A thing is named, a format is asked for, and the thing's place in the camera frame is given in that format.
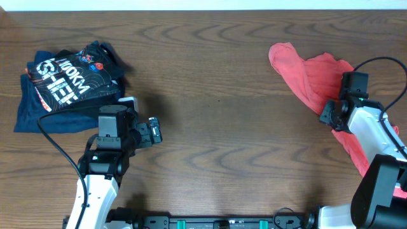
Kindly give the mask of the orange printed t-shirt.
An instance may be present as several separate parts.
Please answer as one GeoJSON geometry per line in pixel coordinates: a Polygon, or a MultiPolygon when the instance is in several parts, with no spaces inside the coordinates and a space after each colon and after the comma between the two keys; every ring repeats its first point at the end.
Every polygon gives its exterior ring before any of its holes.
{"type": "MultiPolygon", "coordinates": [[[[312,111],[320,115],[328,100],[338,100],[342,75],[354,68],[344,60],[335,60],[329,53],[311,59],[302,59],[291,43],[271,46],[268,57],[272,67],[283,77],[294,94],[312,111]]],[[[350,133],[334,131],[332,134],[350,155],[361,175],[365,175],[377,154],[390,155],[400,162],[406,161],[392,142],[390,135],[405,147],[381,108],[370,106],[350,110],[347,122],[350,133]]]]}

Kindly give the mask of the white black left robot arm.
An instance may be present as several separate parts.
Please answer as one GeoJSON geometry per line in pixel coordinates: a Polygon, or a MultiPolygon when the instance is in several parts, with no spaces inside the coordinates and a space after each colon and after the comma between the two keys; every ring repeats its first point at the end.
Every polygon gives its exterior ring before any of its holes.
{"type": "Polygon", "coordinates": [[[162,142],[158,118],[138,121],[134,108],[102,106],[99,131],[91,136],[78,162],[76,198],[65,228],[143,228],[144,220],[129,208],[113,208],[123,176],[135,151],[162,142]]]}

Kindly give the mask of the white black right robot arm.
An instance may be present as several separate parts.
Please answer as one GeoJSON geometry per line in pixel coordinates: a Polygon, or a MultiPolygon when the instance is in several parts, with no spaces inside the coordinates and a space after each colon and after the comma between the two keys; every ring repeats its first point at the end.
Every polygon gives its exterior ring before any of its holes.
{"type": "Polygon", "coordinates": [[[351,203],[321,207],[317,228],[406,228],[405,145],[387,121],[380,103],[363,97],[328,101],[320,121],[334,130],[353,134],[369,167],[351,203]]]}

